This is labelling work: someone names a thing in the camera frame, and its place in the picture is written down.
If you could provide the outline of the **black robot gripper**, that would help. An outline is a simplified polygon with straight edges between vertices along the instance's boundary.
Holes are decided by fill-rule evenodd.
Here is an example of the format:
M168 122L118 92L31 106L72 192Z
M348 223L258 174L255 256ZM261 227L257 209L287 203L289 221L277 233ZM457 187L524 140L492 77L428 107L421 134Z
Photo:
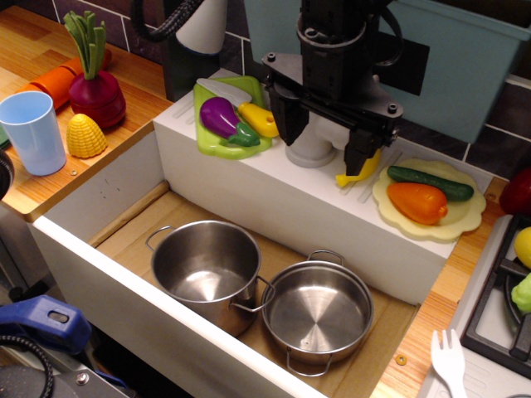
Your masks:
M378 28L365 25L352 37L330 36L312 27L298 29L300 53L270 52L270 107L281 139L291 146L309 122L309 113L349 128L345 174L358 175L364 163L395 138L402 107L374 79Z

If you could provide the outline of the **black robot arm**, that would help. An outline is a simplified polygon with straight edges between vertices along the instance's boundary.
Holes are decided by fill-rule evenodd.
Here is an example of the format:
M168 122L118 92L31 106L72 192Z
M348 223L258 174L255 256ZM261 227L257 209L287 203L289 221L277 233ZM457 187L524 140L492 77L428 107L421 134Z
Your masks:
M399 22L387 1L303 1L296 33L300 53L270 53L267 89L280 137L291 146L316 114L348 130L345 173L395 138L402 106L374 77L402 55Z

